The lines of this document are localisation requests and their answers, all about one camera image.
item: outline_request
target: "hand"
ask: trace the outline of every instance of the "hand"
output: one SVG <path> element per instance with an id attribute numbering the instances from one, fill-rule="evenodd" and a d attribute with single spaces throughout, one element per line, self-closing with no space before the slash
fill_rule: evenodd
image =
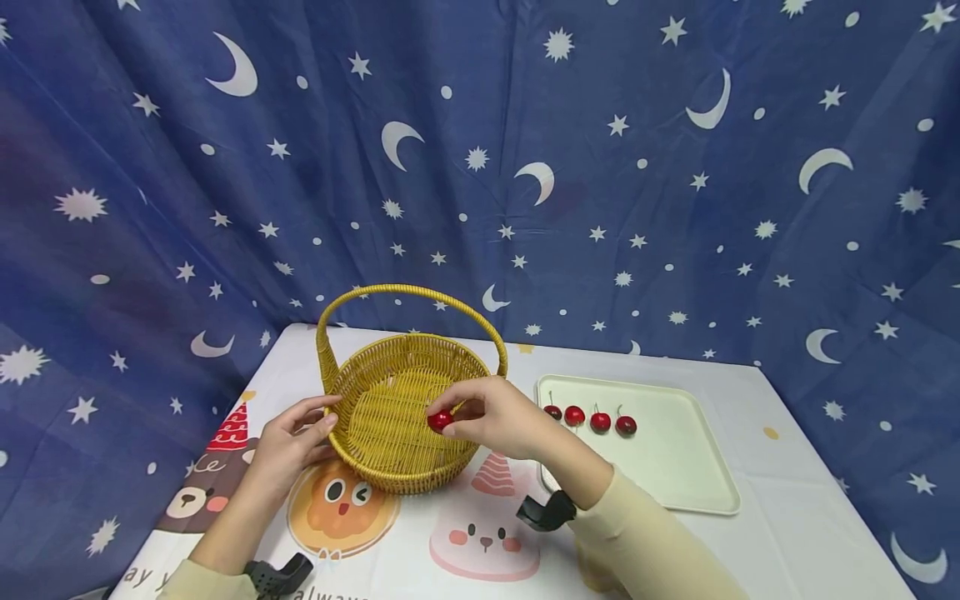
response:
<path id="1" fill-rule="evenodd" d="M 282 503 L 301 471 L 332 455 L 333 449 L 321 443 L 337 423 L 337 415 L 324 417 L 323 408 L 338 401 L 339 396 L 305 398 L 268 422 L 237 495 L 256 494 L 270 503 Z"/>
<path id="2" fill-rule="evenodd" d="M 463 402 L 443 434 L 470 440 L 513 459 L 542 462 L 564 428 L 512 383 L 496 375 L 454 383 L 427 407 L 427 416 Z"/>

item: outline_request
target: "cherry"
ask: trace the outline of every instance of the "cherry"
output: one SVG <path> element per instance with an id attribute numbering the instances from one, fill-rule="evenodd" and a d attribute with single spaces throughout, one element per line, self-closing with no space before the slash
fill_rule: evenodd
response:
<path id="1" fill-rule="evenodd" d="M 616 432 L 624 438 L 629 438 L 636 433 L 636 421 L 633 417 L 627 417 L 620 414 L 623 404 L 616 407 Z"/>
<path id="2" fill-rule="evenodd" d="M 597 405 L 593 405 L 593 416 L 590 417 L 590 428 L 593 429 L 595 433 L 607 433 L 610 431 L 610 415 L 607 413 L 601 413 L 600 409 L 597 408 Z"/>
<path id="3" fill-rule="evenodd" d="M 571 427 L 579 427 L 587 420 L 587 415 L 584 414 L 584 411 L 579 406 L 574 404 L 566 407 L 564 420 L 566 424 Z"/>
<path id="4" fill-rule="evenodd" d="M 436 415 L 430 415 L 426 418 L 426 424 L 430 425 L 430 429 L 433 429 L 437 433 L 442 433 L 444 427 L 450 425 L 453 422 L 453 415 L 450 414 L 450 411 L 440 411 Z"/>
<path id="5" fill-rule="evenodd" d="M 548 404 L 544 406 L 543 412 L 556 420 L 560 420 L 560 417 L 564 415 L 564 411 L 560 410 L 560 407 L 554 404 Z"/>

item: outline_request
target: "black clamp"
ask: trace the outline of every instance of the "black clamp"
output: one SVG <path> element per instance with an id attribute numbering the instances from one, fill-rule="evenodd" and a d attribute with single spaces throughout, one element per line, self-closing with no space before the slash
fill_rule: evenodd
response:
<path id="1" fill-rule="evenodd" d="M 523 498 L 520 510 L 516 511 L 517 518 L 539 532 L 557 531 L 576 515 L 576 505 L 563 490 L 553 492 L 546 506 L 527 496 Z"/>
<path id="2" fill-rule="evenodd" d="M 253 581 L 257 598 L 262 599 L 294 593 L 312 570 L 313 564 L 298 552 L 281 570 L 266 561 L 250 561 L 243 572 Z"/>

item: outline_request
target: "sleeve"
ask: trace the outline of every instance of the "sleeve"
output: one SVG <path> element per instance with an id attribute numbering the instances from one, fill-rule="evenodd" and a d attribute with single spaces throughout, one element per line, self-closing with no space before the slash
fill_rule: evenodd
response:
<path id="1" fill-rule="evenodd" d="M 600 501 L 569 526 L 634 600 L 747 598 L 709 549 L 616 467 Z"/>
<path id="2" fill-rule="evenodd" d="M 256 589 L 247 575 L 224 575 L 186 560 L 156 600 L 256 600 Z"/>

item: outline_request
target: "basket handle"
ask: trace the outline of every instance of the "basket handle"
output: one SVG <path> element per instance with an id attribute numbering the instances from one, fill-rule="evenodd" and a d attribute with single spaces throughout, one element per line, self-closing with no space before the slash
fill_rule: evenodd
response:
<path id="1" fill-rule="evenodd" d="M 348 300 L 353 300 L 354 298 L 363 296 L 364 294 L 413 294 L 414 296 L 423 296 L 424 298 L 431 300 L 439 300 L 440 302 L 453 306 L 457 310 L 467 314 L 467 316 L 478 322 L 480 326 L 483 327 L 484 331 L 487 332 L 487 335 L 490 336 L 491 340 L 493 340 L 493 344 L 496 346 L 497 356 L 500 360 L 496 374 L 500 375 L 501 377 L 506 376 L 507 347 L 503 344 L 503 338 L 500 337 L 500 334 L 497 333 L 496 329 L 493 328 L 493 325 L 491 325 L 483 315 L 470 308 L 470 306 L 467 304 L 464 304 L 463 302 L 452 298 L 447 294 L 435 292 L 434 290 L 430 290 L 425 287 L 407 285 L 406 283 L 380 283 L 346 292 L 340 298 L 331 302 L 320 316 L 320 321 L 317 323 L 317 353 L 320 356 L 320 376 L 324 381 L 325 391 L 329 392 L 330 388 L 333 387 L 333 381 L 337 378 L 337 374 L 340 372 L 340 366 L 337 365 L 337 357 L 333 355 L 333 348 L 330 347 L 330 338 L 326 333 L 326 323 L 329 321 L 330 315 L 333 314 L 333 311 L 335 311 L 341 304 L 347 302 Z"/>

